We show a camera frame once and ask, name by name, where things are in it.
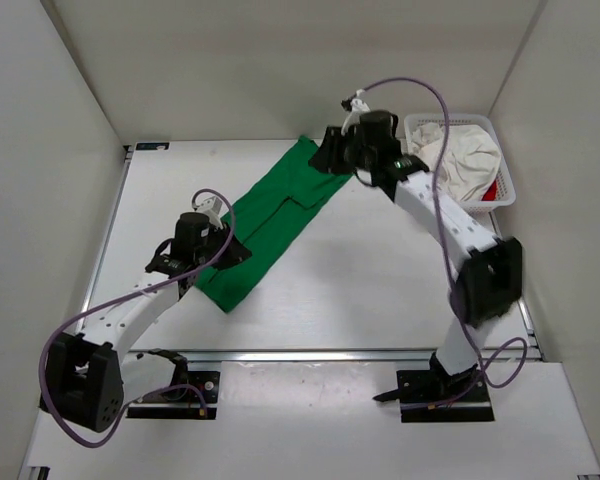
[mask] white plastic basket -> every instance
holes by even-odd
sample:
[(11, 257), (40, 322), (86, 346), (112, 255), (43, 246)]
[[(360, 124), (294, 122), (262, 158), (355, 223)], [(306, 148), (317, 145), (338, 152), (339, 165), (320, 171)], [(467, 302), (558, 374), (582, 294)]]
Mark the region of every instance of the white plastic basket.
[[(496, 132), (493, 129), (491, 121), (487, 117), (483, 115), (452, 113), (449, 115), (449, 120), (451, 121), (451, 125), (478, 125), (484, 128), (485, 131), (489, 135), (491, 135), (493, 141), (496, 142), (496, 145), (498, 145), (498, 148), (500, 148), (500, 152), (502, 152), (502, 147), (500, 147), (500, 143), (498, 142)], [(430, 122), (443, 125), (444, 118), (442, 114), (435, 113), (420, 113), (414, 115), (407, 115), (405, 117), (404, 129), (405, 134), (407, 136), (407, 145), (409, 151), (411, 151), (411, 145), (413, 143), (413, 132), (415, 132), (419, 126)], [(500, 162), (500, 170), (498, 171), (498, 175), (496, 176), (496, 186), (496, 199), (491, 202), (473, 200), (470, 202), (458, 203), (466, 212), (475, 215), (479, 213), (489, 213), (495, 208), (511, 205), (513, 202), (516, 201), (516, 191), (513, 188), (513, 182), (511, 181), (511, 175), (509, 175), (509, 169), (507, 168), (507, 163), (504, 159), (504, 154), (502, 155), (502, 161)]]

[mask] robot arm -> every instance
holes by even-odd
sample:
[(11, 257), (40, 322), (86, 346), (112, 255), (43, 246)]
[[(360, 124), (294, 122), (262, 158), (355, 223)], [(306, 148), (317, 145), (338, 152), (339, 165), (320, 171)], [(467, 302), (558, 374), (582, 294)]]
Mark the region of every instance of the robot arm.
[[(182, 299), (195, 278), (158, 290), (152, 287), (205, 264), (226, 242), (229, 228), (219, 218), (220, 207), (214, 197), (180, 216), (174, 238), (162, 242), (134, 286), (142, 295), (88, 317), (75, 335), (62, 333), (56, 338), (45, 374), (63, 418), (102, 432), (125, 404), (159, 388), (187, 383), (187, 361), (177, 352), (127, 354), (160, 315)], [(169, 253), (164, 253), (169, 246)], [(214, 267), (230, 268), (250, 256), (233, 237)], [(46, 410), (44, 402), (41, 407)]]
[[(327, 127), (310, 165), (323, 173), (369, 172), (367, 186), (382, 189), (440, 242), (433, 174), (418, 157), (402, 153), (395, 137), (397, 116), (370, 111), (359, 98), (343, 102), (343, 107), (350, 111), (345, 126)], [(444, 192), (438, 192), (438, 197), (442, 229), (457, 272), (451, 306), (462, 322), (452, 322), (444, 344), (430, 360), (442, 389), (447, 390), (476, 369), (477, 355), (467, 335), (482, 348), (495, 319), (522, 295), (522, 246), (515, 238), (504, 240), (482, 227)]]

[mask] black mounting plate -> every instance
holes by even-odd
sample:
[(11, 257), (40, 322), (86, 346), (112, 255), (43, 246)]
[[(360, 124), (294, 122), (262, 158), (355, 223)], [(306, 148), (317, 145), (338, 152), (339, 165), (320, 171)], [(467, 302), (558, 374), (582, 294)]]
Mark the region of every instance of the black mounting plate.
[(478, 382), (464, 397), (450, 406), (434, 409), (408, 409), (408, 405), (431, 403), (446, 400), (438, 386), (438, 377), (431, 370), (399, 370), (398, 388), (402, 423), (461, 423), (493, 422), (489, 390), (483, 382)]
[(127, 418), (163, 419), (163, 420), (215, 420), (218, 410), (211, 405), (218, 403), (220, 393), (220, 372), (190, 370), (187, 372), (190, 385), (196, 387), (207, 403), (207, 416), (200, 414), (197, 396), (187, 390), (175, 391), (173, 396), (151, 394), (143, 398), (142, 403), (133, 403), (127, 410)]

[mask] green towel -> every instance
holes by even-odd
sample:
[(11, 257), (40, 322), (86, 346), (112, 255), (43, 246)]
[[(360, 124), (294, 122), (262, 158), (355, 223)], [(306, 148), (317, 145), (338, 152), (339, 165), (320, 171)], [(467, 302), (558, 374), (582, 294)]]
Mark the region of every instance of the green towel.
[[(348, 175), (326, 175), (309, 166), (318, 150), (305, 137), (284, 154), (233, 208), (235, 235), (253, 253), (224, 271), (208, 268), (196, 286), (223, 311), (233, 310), (264, 277), (291, 242), (348, 180)], [(223, 220), (230, 222), (229, 215)]]

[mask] white floor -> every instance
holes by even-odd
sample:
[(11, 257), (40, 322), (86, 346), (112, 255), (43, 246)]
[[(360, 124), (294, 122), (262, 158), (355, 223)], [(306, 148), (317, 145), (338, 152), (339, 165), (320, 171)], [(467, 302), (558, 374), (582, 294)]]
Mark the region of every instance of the white floor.
[[(91, 304), (135, 283), (197, 189), (236, 200), (292, 144), (176, 142), (136, 152)], [(446, 292), (436, 242), (383, 194), (352, 180), (231, 314), (191, 291), (137, 348), (257, 355), (433, 349), (452, 320)], [(487, 343), (525, 334), (516, 308)], [(106, 447), (88, 450), (40, 413), (25, 466), (50, 467), (49, 480), (575, 480), (599, 473), (561, 365), (529, 363), (509, 388), (492, 391), (495, 422), (453, 425), (402, 424), (397, 404), (371, 400), (395, 388), (396, 369), (405, 366), (225, 362), (217, 420), (126, 419)], [(512, 368), (495, 363), (490, 371), (498, 380)]]
[[(293, 141), (173, 142), (133, 160), (92, 305), (134, 285), (173, 235), (191, 196), (245, 194)], [(488, 216), (479, 219), (490, 225)], [(435, 348), (451, 310), (438, 244), (377, 190), (352, 179), (230, 314), (197, 290), (165, 314), (139, 349)], [(526, 335), (517, 307), (487, 341)]]
[[(496, 420), (402, 424), (386, 363), (222, 365), (214, 421), (122, 422), (88, 450), (40, 414), (29, 466), (49, 480), (575, 480), (598, 474), (593, 450), (558, 364), (532, 363), (492, 391)], [(509, 365), (494, 364), (494, 379)]]

